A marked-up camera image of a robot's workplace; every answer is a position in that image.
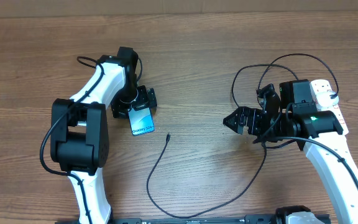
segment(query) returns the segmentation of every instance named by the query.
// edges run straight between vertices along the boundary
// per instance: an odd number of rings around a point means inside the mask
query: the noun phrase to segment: wooden table
[[[176,215],[191,215],[235,197],[263,158],[255,138],[222,125],[235,107],[230,87],[245,65],[270,63],[283,54],[321,57],[337,76],[340,105],[358,165],[358,12],[283,12],[177,16],[111,16],[0,19],[0,223],[53,223],[79,214],[71,183],[45,172],[39,146],[50,127],[56,98],[69,98],[94,71],[76,56],[115,55],[133,47],[144,63],[141,84],[155,89],[156,130],[134,137],[128,120],[108,112],[110,153],[104,184],[116,218],[167,218],[151,203],[146,178],[165,135],[168,149],[150,191]],[[332,80],[317,61],[285,58],[299,77]],[[245,70],[235,93],[256,107],[263,68]],[[293,80],[273,68],[262,85]],[[49,145],[45,157],[50,160]],[[335,214],[310,161],[297,147],[272,150],[259,176],[240,199],[204,217],[272,213],[306,205]]]

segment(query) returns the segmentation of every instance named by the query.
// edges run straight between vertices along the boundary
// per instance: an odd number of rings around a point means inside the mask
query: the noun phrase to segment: wood grain
[[[133,47],[142,58],[141,84],[155,89],[158,110],[155,132],[138,137],[131,135],[128,121],[108,113],[111,145],[104,183],[116,218],[167,218],[147,197],[145,181],[168,132],[171,141],[150,181],[159,205],[190,215],[241,192],[263,150],[251,144],[252,136],[221,124],[235,108],[232,79],[245,65],[283,54],[312,54],[331,66],[358,165],[358,12],[0,19],[0,223],[77,217],[71,183],[42,169],[39,146],[50,126],[52,102],[76,93],[93,74],[76,56],[115,55],[119,46]],[[332,81],[309,58],[284,58],[280,64],[301,78]],[[257,106],[254,91],[262,71],[250,68],[239,76],[238,102]],[[273,68],[263,85],[291,79]],[[47,149],[48,164],[58,169]],[[306,205],[336,219],[316,171],[294,146],[269,151],[249,191],[204,217],[272,213],[287,205]]]

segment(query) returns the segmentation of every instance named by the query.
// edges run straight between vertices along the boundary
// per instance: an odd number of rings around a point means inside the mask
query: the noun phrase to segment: beige wall
[[[0,17],[358,10],[358,0],[0,0]]]

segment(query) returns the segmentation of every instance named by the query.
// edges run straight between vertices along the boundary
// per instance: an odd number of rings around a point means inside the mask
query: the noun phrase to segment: tabletop
[[[192,215],[239,194],[264,152],[255,136],[222,124],[234,111],[231,85],[243,66],[270,63],[290,53],[323,59],[336,74],[339,105],[358,166],[358,12],[275,12],[152,16],[0,19],[0,223],[53,223],[78,218],[70,181],[43,170],[41,140],[51,105],[69,98],[94,73],[79,55],[116,55],[132,47],[143,61],[141,85],[154,88],[155,131],[134,137],[128,120],[108,109],[110,151],[104,185],[115,218],[168,218],[146,194],[145,183],[169,132],[167,151],[150,180],[150,193],[168,212]],[[307,57],[283,58],[309,80],[329,72]],[[255,89],[264,68],[244,70],[234,93],[240,105],[257,107]],[[293,80],[272,68],[262,86]],[[58,169],[49,156],[47,164]],[[295,145],[267,152],[249,190],[202,217],[241,217],[305,205],[314,213],[333,207],[311,162]]]

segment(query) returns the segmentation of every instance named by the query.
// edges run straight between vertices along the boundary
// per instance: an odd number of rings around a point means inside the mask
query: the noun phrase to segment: robotic arm
[[[154,90],[137,86],[137,61],[137,54],[126,47],[120,47],[117,57],[103,55],[98,60],[94,75],[77,94],[69,100],[56,99],[52,105],[52,124],[55,124],[100,79],[103,68],[104,75],[96,87],[58,123],[51,134],[52,160],[60,164],[62,171],[82,180],[85,195],[78,181],[68,177],[80,208],[80,224],[88,224],[90,220],[93,224],[106,224],[112,220],[103,183],[103,166],[109,152],[106,117],[109,104],[115,118],[128,118],[130,110],[149,110],[157,106]],[[77,125],[86,126],[86,133],[68,130],[69,126]]]
[[[258,93],[262,109],[239,107],[223,120],[225,126],[242,134],[244,126],[257,141],[296,140],[316,168],[333,203],[339,223],[358,223],[358,169],[351,157],[345,135],[349,132],[326,80],[298,80],[280,84],[281,99],[272,84]],[[302,141],[311,139],[332,149]],[[304,214],[287,214],[282,223],[302,222]]]

